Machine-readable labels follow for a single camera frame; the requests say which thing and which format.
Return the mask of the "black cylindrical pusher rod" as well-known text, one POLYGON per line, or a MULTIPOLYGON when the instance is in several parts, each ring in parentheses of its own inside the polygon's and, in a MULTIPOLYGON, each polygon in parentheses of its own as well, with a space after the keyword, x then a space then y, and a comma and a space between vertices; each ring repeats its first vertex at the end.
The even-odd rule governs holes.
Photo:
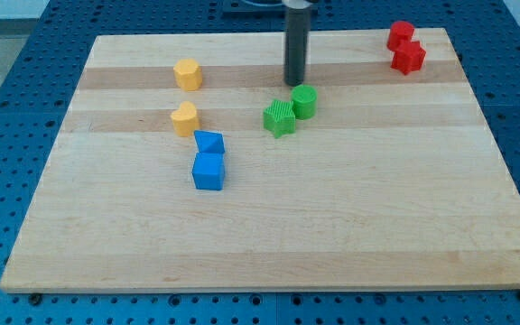
POLYGON ((284 0, 284 82, 292 87, 303 83, 311 29, 311 2, 307 0, 284 0))

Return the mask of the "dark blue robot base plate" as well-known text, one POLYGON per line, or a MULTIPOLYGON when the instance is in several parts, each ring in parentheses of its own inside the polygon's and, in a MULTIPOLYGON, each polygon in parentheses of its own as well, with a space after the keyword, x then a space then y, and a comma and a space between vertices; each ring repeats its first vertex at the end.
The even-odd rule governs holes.
POLYGON ((223 0, 221 13, 227 18, 301 18, 318 12, 319 0, 223 0))

